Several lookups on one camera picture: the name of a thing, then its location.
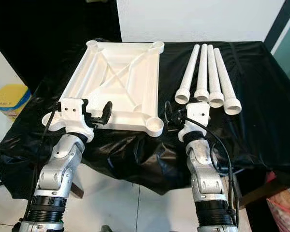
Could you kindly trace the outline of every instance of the black tablecloth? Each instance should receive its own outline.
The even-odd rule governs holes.
[[[166,43],[159,64],[158,114],[174,101],[193,46]],[[208,42],[221,50],[243,110],[228,116],[223,108],[210,110],[208,128],[223,139],[236,167],[263,168],[290,174],[290,81],[262,42]],[[76,68],[85,47],[75,45],[66,58],[41,82],[32,99],[0,144],[0,176],[14,198],[28,198],[37,149],[51,111]],[[197,60],[191,95],[196,88]],[[48,132],[40,167],[64,130]],[[98,130],[87,144],[82,162],[103,174],[144,185],[159,194],[189,184],[184,145],[177,132],[158,138],[144,132]]]

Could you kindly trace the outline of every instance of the cable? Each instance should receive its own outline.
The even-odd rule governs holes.
[[[195,125],[201,127],[202,129],[206,130],[208,133],[210,133],[222,146],[223,150],[225,151],[226,155],[227,155],[227,160],[228,160],[228,172],[229,172],[229,188],[228,188],[228,204],[229,204],[229,210],[232,210],[232,182],[233,182],[233,173],[232,173],[232,164],[231,164],[231,160],[230,160],[230,156],[229,153],[225,147],[225,145],[223,144],[223,142],[214,134],[212,133],[207,127],[205,127],[204,125],[202,125],[201,123],[188,118],[187,116],[184,117],[185,120],[194,123]],[[236,224],[236,226],[238,227],[238,224],[236,223],[236,220],[234,220],[234,217],[232,217],[234,224]]]
[[[46,133],[48,131],[48,128],[54,118],[54,115],[55,115],[55,112],[57,110],[57,102],[54,103],[53,105],[53,108],[52,108],[52,113],[47,121],[47,124],[45,126],[45,129],[43,131],[43,134],[42,134],[42,137],[41,137],[41,140],[40,140],[40,144],[39,144],[39,148],[38,148],[38,151],[37,151],[37,154],[38,154],[38,157],[37,157],[37,161],[34,165],[34,169],[33,169],[33,176],[32,176],[32,181],[31,181],[31,194],[29,196],[29,199],[28,199],[28,203],[27,203],[27,207],[26,207],[26,210],[25,210],[25,214],[24,214],[24,217],[23,219],[26,219],[27,216],[28,216],[28,213],[29,213],[29,208],[30,208],[30,205],[31,205],[31,202],[32,202],[32,198],[33,198],[33,194],[35,192],[35,187],[38,183],[38,179],[39,179],[39,175],[38,175],[38,165],[39,165],[39,162],[40,162],[40,154],[41,154],[41,150],[42,150],[42,145],[44,144],[44,138],[46,136]]]
[[[210,148],[210,151],[209,151],[209,154],[210,154],[210,157],[211,157],[211,162],[212,162],[212,165],[213,165],[214,169],[215,169],[215,170],[220,174],[220,176],[227,176],[227,175],[229,175],[229,174],[223,172],[222,170],[220,170],[220,169],[217,167],[217,165],[215,164],[215,162],[214,162],[214,147],[215,147],[216,143],[217,143],[217,142],[214,142],[214,143],[212,144],[212,146],[211,146],[211,148]],[[245,168],[239,169],[239,170],[237,170],[237,171],[235,171],[235,172],[233,171],[233,175],[234,175],[234,174],[238,174],[238,173],[242,172],[243,170],[245,170]]]
[[[232,178],[232,188],[233,188],[233,192],[234,192],[234,200],[235,200],[235,221],[236,221],[236,225],[237,228],[239,227],[239,202],[238,202],[238,197],[236,194],[236,189],[235,189],[235,183],[234,183],[234,179]]]

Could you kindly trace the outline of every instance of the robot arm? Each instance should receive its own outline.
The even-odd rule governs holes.
[[[205,102],[190,103],[186,106],[187,118],[204,127],[209,120],[209,105]],[[182,113],[167,112],[171,122],[182,124]],[[206,130],[186,120],[178,139],[186,145],[187,166],[191,173],[191,187],[199,220],[198,232],[237,232],[219,173],[212,165],[210,148],[205,140]]]
[[[58,105],[60,123],[67,134],[53,147],[48,163],[40,172],[29,212],[20,224],[20,232],[64,231],[62,217],[85,143],[94,137],[94,123],[107,123],[112,108],[112,103],[108,102],[102,117],[88,118],[87,100],[62,99]]]

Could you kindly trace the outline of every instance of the white tube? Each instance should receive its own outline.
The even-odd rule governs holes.
[[[193,78],[195,63],[197,61],[200,46],[196,44],[192,50],[182,83],[175,94],[175,101],[178,104],[186,104],[190,98],[190,86]]]
[[[236,98],[226,66],[224,65],[221,53],[218,48],[214,49],[214,54],[219,73],[220,84],[225,99],[223,104],[224,111],[228,115],[236,115],[242,111],[241,103]]]
[[[207,44],[202,45],[198,73],[197,90],[194,97],[201,102],[208,102],[207,91]]]
[[[207,60],[209,80],[208,103],[213,108],[219,108],[223,106],[224,97],[220,89],[219,77],[214,56],[214,47],[212,45],[208,45],[207,47]]]

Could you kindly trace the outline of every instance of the white floor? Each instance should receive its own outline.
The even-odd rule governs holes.
[[[99,232],[109,225],[115,232],[196,232],[197,219],[190,188],[159,196],[124,180],[102,175],[84,164],[77,169],[76,182],[85,191],[83,199],[70,194],[64,214],[65,231]],[[23,216],[27,200],[12,199],[0,187],[0,232],[10,232]],[[241,232],[250,232],[247,214],[240,211]]]

